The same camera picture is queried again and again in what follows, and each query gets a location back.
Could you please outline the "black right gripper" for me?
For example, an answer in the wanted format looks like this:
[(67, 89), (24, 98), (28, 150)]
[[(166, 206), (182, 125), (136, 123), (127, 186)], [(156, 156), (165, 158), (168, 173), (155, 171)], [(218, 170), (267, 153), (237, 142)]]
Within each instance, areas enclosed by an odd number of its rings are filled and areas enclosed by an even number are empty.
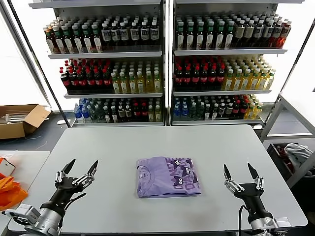
[(254, 180), (254, 183), (238, 184), (232, 178), (228, 167), (224, 164), (224, 185), (236, 197), (242, 199), (246, 208), (249, 210), (248, 221), (252, 222), (261, 218), (273, 218), (268, 212), (260, 198), (264, 190), (264, 178), (260, 177), (257, 170), (248, 163), (249, 172)]

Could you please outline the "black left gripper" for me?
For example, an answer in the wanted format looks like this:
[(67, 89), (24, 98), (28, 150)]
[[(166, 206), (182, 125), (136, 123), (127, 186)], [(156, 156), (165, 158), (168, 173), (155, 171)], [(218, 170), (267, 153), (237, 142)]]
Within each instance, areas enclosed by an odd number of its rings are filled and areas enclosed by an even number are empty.
[(67, 177), (75, 161), (76, 159), (74, 158), (67, 163), (61, 171), (56, 172), (56, 191), (48, 202), (43, 203), (40, 206), (40, 209), (47, 208), (58, 214), (65, 214), (65, 207), (69, 203), (71, 197), (75, 193), (82, 192), (83, 189), (87, 188), (95, 180), (94, 175), (96, 173), (98, 160), (91, 165), (88, 172), (82, 177), (75, 177), (74, 179)]

